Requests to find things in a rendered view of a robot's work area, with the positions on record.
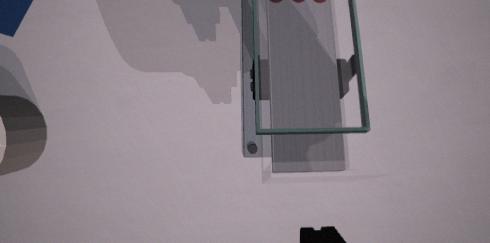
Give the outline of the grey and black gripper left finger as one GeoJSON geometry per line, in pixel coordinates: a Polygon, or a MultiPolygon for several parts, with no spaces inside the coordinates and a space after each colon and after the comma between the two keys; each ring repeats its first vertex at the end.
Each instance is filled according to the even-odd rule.
{"type": "Polygon", "coordinates": [[[318,230],[313,227],[300,228],[300,243],[325,243],[318,230]]]}

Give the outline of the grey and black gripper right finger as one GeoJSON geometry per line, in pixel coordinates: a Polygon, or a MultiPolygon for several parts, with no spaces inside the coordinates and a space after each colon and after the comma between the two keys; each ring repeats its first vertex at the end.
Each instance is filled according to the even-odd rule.
{"type": "Polygon", "coordinates": [[[334,226],[321,227],[318,231],[325,243],[346,243],[334,226]]]}

